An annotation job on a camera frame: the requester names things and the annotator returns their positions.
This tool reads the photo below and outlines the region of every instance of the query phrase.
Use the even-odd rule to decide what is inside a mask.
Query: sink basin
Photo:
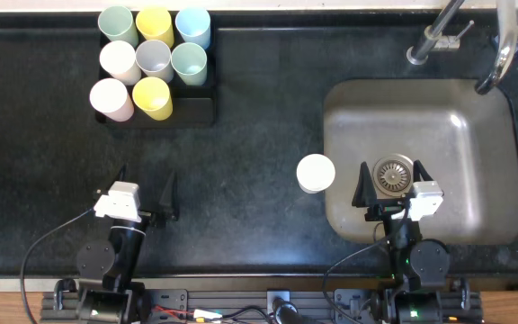
[[[518,236],[518,152],[511,107],[473,80],[353,80],[325,100],[325,155],[336,177],[326,216],[345,239],[372,242],[375,222],[351,206],[361,162],[379,198],[408,191],[421,160],[444,191],[433,217],[420,220],[426,239],[449,244],[505,244]],[[378,237],[383,235],[382,227]]]

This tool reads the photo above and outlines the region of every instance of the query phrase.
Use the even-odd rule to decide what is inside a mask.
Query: drain strainer
[[[379,160],[373,169],[375,185],[390,196],[400,196],[411,185],[413,163],[411,159],[391,154]]]

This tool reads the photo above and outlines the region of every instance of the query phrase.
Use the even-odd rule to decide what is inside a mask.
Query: white wall
[[[284,9],[433,9],[448,0],[0,0],[0,12],[101,11],[110,5],[140,9],[163,5],[169,10],[204,6],[210,10]],[[467,0],[462,8],[493,8],[495,0]]]

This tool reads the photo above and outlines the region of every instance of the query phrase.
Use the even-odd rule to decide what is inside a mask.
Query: black tray
[[[143,35],[138,31],[139,44],[145,41]],[[164,128],[202,128],[209,127],[215,121],[216,107],[215,107],[215,57],[214,57],[214,40],[215,30],[211,33],[211,45],[207,52],[207,80],[203,85],[186,85],[184,81],[174,73],[173,80],[168,83],[171,94],[171,101],[173,103],[173,113],[169,118],[163,121],[156,121],[149,117],[145,112],[138,108],[135,103],[135,112],[128,121],[114,121],[104,114],[95,112],[95,120],[113,128],[121,129],[164,129]],[[109,39],[105,35],[101,35],[100,46],[103,48]],[[181,34],[174,27],[174,45],[171,51],[177,45],[184,43]],[[141,71],[141,76],[146,77],[145,73]],[[111,77],[109,73],[99,67],[99,79]],[[133,85],[127,86],[129,96],[133,91]]]

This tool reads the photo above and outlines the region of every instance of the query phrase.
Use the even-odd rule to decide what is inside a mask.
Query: plastic cup
[[[207,80],[207,53],[195,43],[183,43],[171,54],[171,65],[188,86],[201,86]]]
[[[171,50],[160,40],[147,40],[137,47],[135,60],[148,77],[158,77],[169,83],[173,80]]]
[[[124,6],[116,5],[99,14],[97,24],[110,41],[126,41],[137,47],[139,38],[133,24],[133,14]]]
[[[203,8],[185,8],[175,17],[175,26],[186,42],[195,43],[204,50],[211,44],[211,17]]]
[[[105,45],[99,54],[99,63],[126,86],[133,86],[141,79],[141,70],[135,63],[135,50],[123,40]]]
[[[169,48],[173,47],[171,14],[164,7],[147,7],[141,10],[135,24],[146,40],[164,41]]]
[[[307,194],[316,194],[329,187],[335,180],[333,162],[321,154],[311,154],[297,165],[299,187]]]
[[[125,122],[133,115],[133,102],[125,85],[114,78],[97,82],[89,93],[89,101],[99,113],[116,122]]]
[[[156,121],[167,119],[173,112],[169,86],[158,77],[148,76],[137,82],[133,87],[133,102]]]

